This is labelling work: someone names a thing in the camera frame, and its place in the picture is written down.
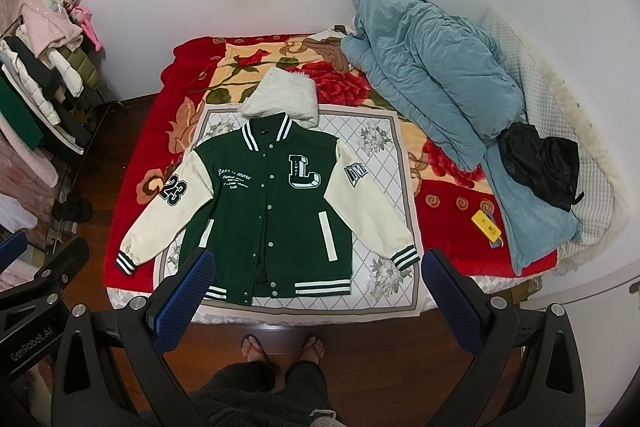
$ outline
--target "striped ribbed collar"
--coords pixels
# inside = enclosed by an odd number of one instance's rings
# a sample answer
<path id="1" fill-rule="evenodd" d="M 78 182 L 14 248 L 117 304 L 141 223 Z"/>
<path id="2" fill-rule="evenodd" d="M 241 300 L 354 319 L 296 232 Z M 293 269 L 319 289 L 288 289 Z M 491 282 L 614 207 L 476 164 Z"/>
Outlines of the striped ribbed collar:
<path id="1" fill-rule="evenodd" d="M 291 120 L 286 113 L 284 114 L 284 118 L 282 119 L 282 123 L 280 124 L 280 128 L 278 129 L 278 135 L 276 136 L 276 142 L 282 141 L 289 136 L 289 131 L 291 130 L 291 125 L 293 124 L 293 120 Z M 244 138 L 244 143 L 249 147 L 250 151 L 258 150 L 258 143 L 254 138 L 254 134 L 251 131 L 251 120 L 245 123 L 242 126 L 242 137 Z"/>

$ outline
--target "person's foot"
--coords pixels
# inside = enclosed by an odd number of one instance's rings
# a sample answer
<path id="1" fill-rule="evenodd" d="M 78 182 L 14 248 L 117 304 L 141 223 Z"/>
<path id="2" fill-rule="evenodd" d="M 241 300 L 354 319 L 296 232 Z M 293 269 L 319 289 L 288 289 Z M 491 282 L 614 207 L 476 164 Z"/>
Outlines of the person's foot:
<path id="1" fill-rule="evenodd" d="M 319 363 L 324 357 L 324 343 L 321 339 L 309 337 L 302 347 L 302 353 L 300 353 L 300 360 L 308 360 L 309 362 Z"/>
<path id="2" fill-rule="evenodd" d="M 262 344 L 260 344 L 260 341 L 253 335 L 245 336 L 242 340 L 240 350 L 247 362 L 269 362 L 269 357 L 267 357 L 264 349 L 262 349 Z"/>

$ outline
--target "striped ribbed cuff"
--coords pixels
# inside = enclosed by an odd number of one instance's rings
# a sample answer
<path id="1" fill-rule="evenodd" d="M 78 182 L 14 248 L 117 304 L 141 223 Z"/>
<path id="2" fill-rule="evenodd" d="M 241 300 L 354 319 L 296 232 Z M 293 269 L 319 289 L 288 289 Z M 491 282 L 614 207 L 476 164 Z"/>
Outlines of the striped ribbed cuff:
<path id="1" fill-rule="evenodd" d="M 207 299 L 226 301 L 226 290 L 224 288 L 219 288 L 218 286 L 209 286 L 209 289 L 205 293 L 205 297 Z"/>
<path id="2" fill-rule="evenodd" d="M 392 263 L 395 264 L 400 271 L 409 268 L 413 263 L 416 263 L 419 260 L 420 256 L 415 250 L 414 245 L 409 245 L 391 256 Z"/>
<path id="3" fill-rule="evenodd" d="M 349 295 L 351 279 L 333 281 L 296 282 L 296 295 L 299 297 L 328 297 L 331 295 Z"/>
<path id="4" fill-rule="evenodd" d="M 129 257 L 124 255 L 124 252 L 118 254 L 116 264 L 126 275 L 133 275 L 133 272 L 136 270 L 136 265 L 133 264 L 133 261 L 130 260 Z"/>

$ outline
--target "sleeve patch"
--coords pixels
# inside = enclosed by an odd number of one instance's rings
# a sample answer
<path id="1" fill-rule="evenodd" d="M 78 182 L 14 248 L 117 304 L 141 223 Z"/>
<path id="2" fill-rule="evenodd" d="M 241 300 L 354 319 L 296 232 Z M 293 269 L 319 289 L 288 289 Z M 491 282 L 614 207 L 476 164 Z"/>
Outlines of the sleeve patch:
<path id="1" fill-rule="evenodd" d="M 351 182 L 351 185 L 354 187 L 360 178 L 369 173 L 362 163 L 352 163 L 351 165 L 347 165 L 344 168 L 344 171 L 347 173 L 347 177 Z"/>
<path id="2" fill-rule="evenodd" d="M 160 190 L 160 197 L 169 205 L 175 206 L 187 191 L 187 182 L 179 180 L 176 174 L 172 174 Z"/>

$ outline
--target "white folded towel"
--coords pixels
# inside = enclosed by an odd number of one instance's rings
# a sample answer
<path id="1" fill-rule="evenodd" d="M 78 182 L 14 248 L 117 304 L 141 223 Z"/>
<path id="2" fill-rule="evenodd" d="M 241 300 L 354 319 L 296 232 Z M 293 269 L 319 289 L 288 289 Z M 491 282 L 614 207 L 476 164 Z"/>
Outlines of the white folded towel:
<path id="1" fill-rule="evenodd" d="M 258 87 L 242 102 L 240 114 L 260 118 L 285 112 L 305 129 L 318 126 L 316 83 L 303 73 L 268 70 Z"/>

